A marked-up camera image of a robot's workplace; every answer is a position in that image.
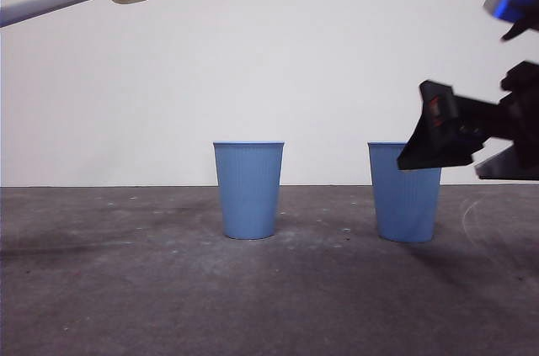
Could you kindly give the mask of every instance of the gray rod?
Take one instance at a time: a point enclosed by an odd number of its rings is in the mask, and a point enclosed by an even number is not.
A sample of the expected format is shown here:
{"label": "gray rod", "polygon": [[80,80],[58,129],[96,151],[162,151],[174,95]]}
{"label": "gray rod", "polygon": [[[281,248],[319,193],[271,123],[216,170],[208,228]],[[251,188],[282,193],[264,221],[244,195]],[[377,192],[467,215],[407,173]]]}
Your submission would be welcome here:
{"label": "gray rod", "polygon": [[87,0],[28,0],[0,8],[0,28]]}

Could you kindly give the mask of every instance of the plastic cup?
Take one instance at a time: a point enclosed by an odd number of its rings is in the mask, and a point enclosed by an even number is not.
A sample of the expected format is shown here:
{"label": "plastic cup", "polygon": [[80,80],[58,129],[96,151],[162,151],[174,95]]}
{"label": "plastic cup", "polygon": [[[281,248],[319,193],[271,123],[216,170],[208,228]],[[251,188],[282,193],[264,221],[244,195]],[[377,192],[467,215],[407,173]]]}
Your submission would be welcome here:
{"label": "plastic cup", "polygon": [[257,240],[275,234],[283,141],[216,141],[224,233]]}
{"label": "plastic cup", "polygon": [[434,235],[441,168],[401,171],[405,143],[370,142],[378,234],[397,242],[427,242]]}

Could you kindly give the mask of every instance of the floor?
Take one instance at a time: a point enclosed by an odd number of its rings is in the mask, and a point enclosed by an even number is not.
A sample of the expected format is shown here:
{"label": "floor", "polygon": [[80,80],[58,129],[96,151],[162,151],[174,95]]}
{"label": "floor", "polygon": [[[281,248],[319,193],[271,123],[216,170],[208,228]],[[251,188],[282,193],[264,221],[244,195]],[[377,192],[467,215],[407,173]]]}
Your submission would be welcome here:
{"label": "floor", "polygon": [[539,187],[442,187],[435,239],[369,187],[283,187],[275,236],[216,188],[4,189],[2,355],[538,355]]}

